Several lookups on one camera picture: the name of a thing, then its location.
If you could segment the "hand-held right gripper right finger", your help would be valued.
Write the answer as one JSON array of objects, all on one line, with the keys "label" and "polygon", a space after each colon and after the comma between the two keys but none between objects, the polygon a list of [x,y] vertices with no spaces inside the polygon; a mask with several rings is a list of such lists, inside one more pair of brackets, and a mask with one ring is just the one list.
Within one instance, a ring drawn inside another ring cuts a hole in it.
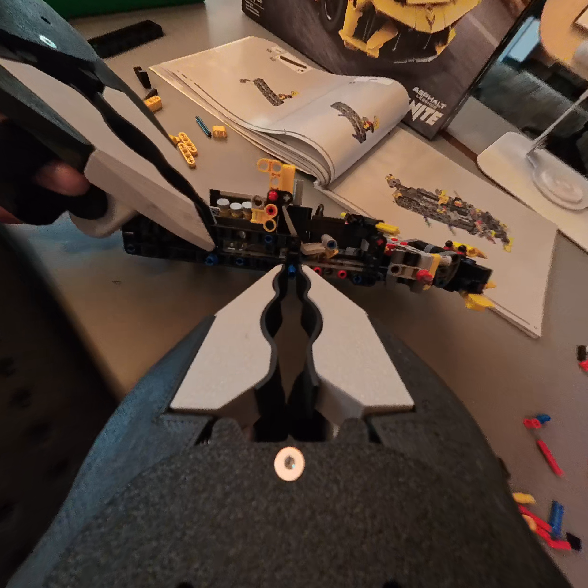
[{"label": "hand-held right gripper right finger", "polygon": [[368,314],[307,266],[299,268],[296,290],[308,336],[298,411],[341,425],[412,410],[415,402]]}]

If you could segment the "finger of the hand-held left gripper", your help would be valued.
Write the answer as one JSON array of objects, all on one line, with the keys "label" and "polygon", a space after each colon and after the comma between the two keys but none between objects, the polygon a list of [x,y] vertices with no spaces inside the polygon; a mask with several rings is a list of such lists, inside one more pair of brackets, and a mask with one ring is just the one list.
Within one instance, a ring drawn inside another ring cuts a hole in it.
[{"label": "finger of the hand-held left gripper", "polygon": [[136,95],[105,85],[96,107],[128,152],[109,157],[126,185],[115,195],[125,206],[156,223],[213,223],[195,172]]},{"label": "finger of the hand-held left gripper", "polygon": [[107,194],[98,219],[71,213],[103,237],[141,214],[211,251],[212,214],[182,172],[180,155],[140,98],[101,61],[58,63],[62,81],[40,63],[1,59],[1,111]]}]

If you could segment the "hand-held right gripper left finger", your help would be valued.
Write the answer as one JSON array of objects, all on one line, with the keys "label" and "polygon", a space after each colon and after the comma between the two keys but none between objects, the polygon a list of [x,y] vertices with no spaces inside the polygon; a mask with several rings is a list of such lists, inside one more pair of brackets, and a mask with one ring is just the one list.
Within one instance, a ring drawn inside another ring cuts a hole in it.
[{"label": "hand-held right gripper left finger", "polygon": [[287,268],[277,265],[215,314],[171,401],[173,411],[230,417],[242,426],[283,417],[275,336],[287,286]]}]

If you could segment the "black yellow lego car chassis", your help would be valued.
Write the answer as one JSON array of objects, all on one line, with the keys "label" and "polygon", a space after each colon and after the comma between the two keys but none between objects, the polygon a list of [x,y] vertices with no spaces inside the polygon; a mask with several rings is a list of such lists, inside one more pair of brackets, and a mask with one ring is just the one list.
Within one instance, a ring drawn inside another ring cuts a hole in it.
[{"label": "black yellow lego car chassis", "polygon": [[483,257],[479,250],[454,241],[436,246],[403,240],[398,227],[353,212],[328,217],[323,205],[302,205],[295,166],[262,158],[257,168],[269,176],[265,195],[210,191],[210,252],[142,215],[123,225],[125,252],[261,272],[283,265],[290,277],[304,266],[325,279],[365,287],[403,284],[414,293],[437,288],[458,293],[468,309],[494,307],[486,296],[495,286],[492,271],[475,261]]}]

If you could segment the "yellow lego connector pieces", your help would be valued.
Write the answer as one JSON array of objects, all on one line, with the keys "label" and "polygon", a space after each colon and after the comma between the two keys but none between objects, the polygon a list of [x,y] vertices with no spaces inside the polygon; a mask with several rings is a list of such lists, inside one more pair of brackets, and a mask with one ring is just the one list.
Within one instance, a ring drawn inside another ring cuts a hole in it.
[{"label": "yellow lego connector pieces", "polygon": [[180,152],[183,159],[190,169],[196,169],[196,158],[198,150],[190,137],[185,132],[179,132],[177,135],[169,134],[169,138],[173,145]]}]

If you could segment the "long black lego beam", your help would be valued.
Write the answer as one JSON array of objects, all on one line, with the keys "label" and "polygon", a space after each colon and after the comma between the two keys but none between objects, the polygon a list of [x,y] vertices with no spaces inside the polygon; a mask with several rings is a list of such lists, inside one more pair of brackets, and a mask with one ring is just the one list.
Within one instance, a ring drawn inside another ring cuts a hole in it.
[{"label": "long black lego beam", "polygon": [[107,59],[141,47],[165,36],[158,23],[146,19],[88,40],[102,58]]}]

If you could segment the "red lego pin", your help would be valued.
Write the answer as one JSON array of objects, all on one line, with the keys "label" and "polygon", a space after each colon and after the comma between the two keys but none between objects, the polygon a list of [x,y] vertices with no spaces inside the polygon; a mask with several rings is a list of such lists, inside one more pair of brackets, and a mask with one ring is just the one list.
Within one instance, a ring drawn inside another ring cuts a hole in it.
[{"label": "red lego pin", "polygon": [[542,439],[536,440],[536,446],[538,447],[543,459],[547,463],[550,470],[553,472],[554,475],[561,478],[564,476],[563,469],[560,467],[558,461],[555,459],[553,453],[549,449],[546,442]]}]

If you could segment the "scattered red blue lego pins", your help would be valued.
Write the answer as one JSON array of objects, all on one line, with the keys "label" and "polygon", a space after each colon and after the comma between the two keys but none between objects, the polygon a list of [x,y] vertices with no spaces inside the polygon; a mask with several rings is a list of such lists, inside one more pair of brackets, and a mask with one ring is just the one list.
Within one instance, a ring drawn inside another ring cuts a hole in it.
[{"label": "scattered red blue lego pins", "polygon": [[[551,422],[551,420],[551,416],[547,413],[539,413],[533,417],[524,418],[523,426],[533,435],[535,445],[537,439],[543,440],[539,431]],[[548,519],[544,520],[530,509],[530,507],[536,505],[535,498],[531,494],[512,492],[511,496],[530,531],[540,538],[547,547],[558,552],[582,552],[583,543],[581,538],[570,532],[565,532],[563,529],[565,508],[562,503],[556,500],[552,501]]]}]

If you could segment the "person's left hand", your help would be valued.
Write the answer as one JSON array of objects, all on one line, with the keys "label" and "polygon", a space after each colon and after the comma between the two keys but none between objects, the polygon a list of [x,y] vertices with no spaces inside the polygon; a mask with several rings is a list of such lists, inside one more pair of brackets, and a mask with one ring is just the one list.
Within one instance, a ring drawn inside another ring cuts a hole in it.
[{"label": "person's left hand", "polygon": [[92,187],[82,173],[61,160],[52,160],[41,166],[33,181],[51,192],[68,197],[82,196]]}]

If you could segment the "green plastic bin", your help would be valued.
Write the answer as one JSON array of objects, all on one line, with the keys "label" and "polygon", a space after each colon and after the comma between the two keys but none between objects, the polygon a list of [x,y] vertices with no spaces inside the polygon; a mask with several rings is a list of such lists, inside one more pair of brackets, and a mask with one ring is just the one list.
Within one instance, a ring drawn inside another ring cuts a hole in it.
[{"label": "green plastic bin", "polygon": [[66,20],[176,6],[198,5],[204,1],[46,1]]}]

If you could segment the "open instruction booklet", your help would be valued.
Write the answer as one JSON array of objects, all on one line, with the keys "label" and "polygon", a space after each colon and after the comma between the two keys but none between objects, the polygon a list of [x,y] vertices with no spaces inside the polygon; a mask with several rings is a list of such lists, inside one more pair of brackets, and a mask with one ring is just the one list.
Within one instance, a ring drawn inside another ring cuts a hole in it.
[{"label": "open instruction booklet", "polygon": [[399,82],[327,73],[254,36],[151,70],[347,211],[473,246],[496,312],[542,335],[555,224],[401,128],[416,106]]}]

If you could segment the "white rounded board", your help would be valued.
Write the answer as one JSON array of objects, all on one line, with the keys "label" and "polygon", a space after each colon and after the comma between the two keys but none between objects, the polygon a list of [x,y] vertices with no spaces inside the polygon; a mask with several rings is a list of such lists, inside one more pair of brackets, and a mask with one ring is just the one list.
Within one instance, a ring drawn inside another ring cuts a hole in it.
[{"label": "white rounded board", "polygon": [[477,157],[481,171],[587,252],[587,177],[508,132]]}]

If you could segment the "yellow car picture cardboard box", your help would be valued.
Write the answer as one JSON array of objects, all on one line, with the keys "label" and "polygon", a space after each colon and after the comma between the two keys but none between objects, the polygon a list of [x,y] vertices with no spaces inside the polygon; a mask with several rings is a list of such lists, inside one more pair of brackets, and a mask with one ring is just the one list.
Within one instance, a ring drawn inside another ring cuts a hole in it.
[{"label": "yellow car picture cardboard box", "polygon": [[433,139],[452,120],[531,1],[242,1],[245,16],[338,75],[389,77],[404,123]]}]

